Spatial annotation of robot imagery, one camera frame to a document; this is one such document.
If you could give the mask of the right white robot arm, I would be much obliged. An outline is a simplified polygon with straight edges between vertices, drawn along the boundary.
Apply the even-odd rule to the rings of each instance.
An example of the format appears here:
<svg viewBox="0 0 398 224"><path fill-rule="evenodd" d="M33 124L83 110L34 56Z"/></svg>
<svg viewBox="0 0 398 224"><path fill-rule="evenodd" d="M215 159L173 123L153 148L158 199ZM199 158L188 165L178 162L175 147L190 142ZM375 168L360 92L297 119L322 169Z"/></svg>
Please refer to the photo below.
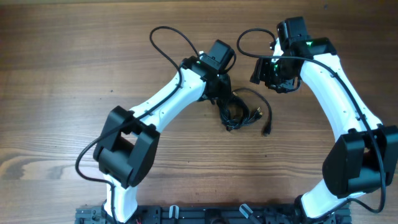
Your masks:
<svg viewBox="0 0 398 224"><path fill-rule="evenodd" d="M335 137L322 180L296 201L296 221L322 222L362 195L385 194L397 164L397 127L385 126L373 115L346 77L330 40L312 38L302 17L280 22L273 39L273 55L258 57L251 81L278 93L306 83Z"/></svg>

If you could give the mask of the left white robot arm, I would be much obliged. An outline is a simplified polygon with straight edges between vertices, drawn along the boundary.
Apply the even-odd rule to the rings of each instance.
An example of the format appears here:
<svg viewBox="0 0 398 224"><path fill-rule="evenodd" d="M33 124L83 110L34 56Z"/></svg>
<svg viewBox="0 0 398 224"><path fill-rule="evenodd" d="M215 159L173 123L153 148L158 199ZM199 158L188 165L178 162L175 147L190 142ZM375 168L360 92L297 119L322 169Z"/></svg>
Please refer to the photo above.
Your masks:
<svg viewBox="0 0 398 224"><path fill-rule="evenodd" d="M182 61L173 79L154 96L130 110L117 106L108 115L93 158L111 183L105 212L118 223L137 210L137 186L153 166L161 132L189 104L231 94L226 70L234 50L216 40L208 53Z"/></svg>

